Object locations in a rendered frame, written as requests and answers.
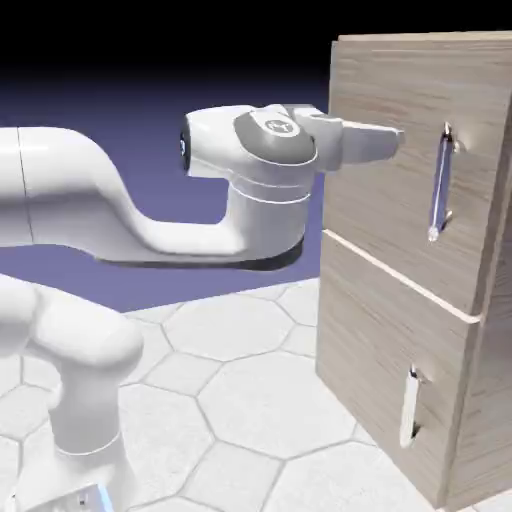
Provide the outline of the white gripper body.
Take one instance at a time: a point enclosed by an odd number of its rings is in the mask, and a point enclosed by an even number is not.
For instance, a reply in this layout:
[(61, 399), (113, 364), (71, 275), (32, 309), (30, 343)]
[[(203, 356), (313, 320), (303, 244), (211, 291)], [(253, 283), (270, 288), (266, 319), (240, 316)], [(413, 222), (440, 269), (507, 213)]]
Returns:
[(341, 163), (364, 164), (393, 158), (405, 141), (405, 133), (393, 127), (344, 120)]

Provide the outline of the light wood cabinet door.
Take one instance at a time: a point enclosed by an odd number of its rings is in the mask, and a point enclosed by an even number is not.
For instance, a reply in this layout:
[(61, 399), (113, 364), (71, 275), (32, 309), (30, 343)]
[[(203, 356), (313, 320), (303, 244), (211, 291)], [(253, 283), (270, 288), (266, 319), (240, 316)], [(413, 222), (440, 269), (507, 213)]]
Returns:
[[(469, 315), (482, 311), (512, 177), (512, 32), (342, 36), (329, 109), (405, 133), (388, 161), (325, 184), (324, 225)], [(427, 238), (439, 139), (459, 141), (439, 239)]]
[[(322, 236), (316, 370), (435, 507), (448, 504), (467, 370), (479, 325)], [(405, 379), (422, 385), (412, 445), (399, 444)]]

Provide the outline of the light wood cabinet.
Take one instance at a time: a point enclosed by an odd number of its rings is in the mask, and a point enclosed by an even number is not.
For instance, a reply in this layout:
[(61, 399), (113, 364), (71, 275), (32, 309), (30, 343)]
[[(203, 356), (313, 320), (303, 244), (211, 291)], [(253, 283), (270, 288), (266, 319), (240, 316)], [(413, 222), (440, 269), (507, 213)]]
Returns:
[(446, 512), (457, 512), (512, 488), (512, 177), (504, 198), (482, 311), (469, 315), (417, 285), (338, 233), (351, 250), (479, 325), (463, 396)]

